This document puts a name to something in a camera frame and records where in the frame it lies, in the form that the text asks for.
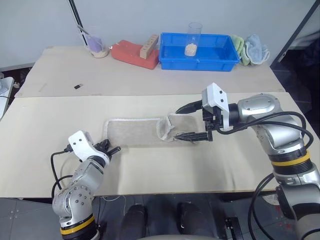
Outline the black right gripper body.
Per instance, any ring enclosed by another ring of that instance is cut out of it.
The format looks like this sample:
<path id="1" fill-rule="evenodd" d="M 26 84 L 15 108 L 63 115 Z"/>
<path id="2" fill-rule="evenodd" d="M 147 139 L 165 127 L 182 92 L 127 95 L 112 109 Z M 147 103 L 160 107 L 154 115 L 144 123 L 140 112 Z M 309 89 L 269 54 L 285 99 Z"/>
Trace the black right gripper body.
<path id="1" fill-rule="evenodd" d="M 222 110 L 217 106 L 209 107 L 209 110 L 202 107 L 202 119 L 206 131 L 213 131 L 223 127 Z"/>

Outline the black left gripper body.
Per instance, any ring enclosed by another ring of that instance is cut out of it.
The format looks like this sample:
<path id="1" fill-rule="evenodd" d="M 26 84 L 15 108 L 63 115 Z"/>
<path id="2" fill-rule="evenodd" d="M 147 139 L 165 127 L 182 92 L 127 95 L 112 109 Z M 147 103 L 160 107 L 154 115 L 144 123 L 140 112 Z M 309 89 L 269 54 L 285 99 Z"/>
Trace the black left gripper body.
<path id="1" fill-rule="evenodd" d="M 110 141 L 108 139 L 104 139 L 101 142 L 98 142 L 94 145 L 94 148 L 97 151 L 100 151 L 106 155 L 108 155 L 108 149 L 110 147 Z"/>

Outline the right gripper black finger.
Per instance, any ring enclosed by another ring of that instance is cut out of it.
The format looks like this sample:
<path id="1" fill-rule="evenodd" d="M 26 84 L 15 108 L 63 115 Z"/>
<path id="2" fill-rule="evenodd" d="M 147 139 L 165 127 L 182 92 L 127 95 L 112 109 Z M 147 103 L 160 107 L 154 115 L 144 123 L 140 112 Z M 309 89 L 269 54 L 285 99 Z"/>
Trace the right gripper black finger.
<path id="1" fill-rule="evenodd" d="M 187 141 L 187 142 L 200 142 L 200 141 L 213 141 L 213 125 L 205 125 L 205 131 L 196 132 L 196 127 L 182 127 L 173 136 L 174 140 Z"/>
<path id="2" fill-rule="evenodd" d="M 176 114 L 190 114 L 202 109 L 202 100 L 188 103 L 175 111 Z"/>

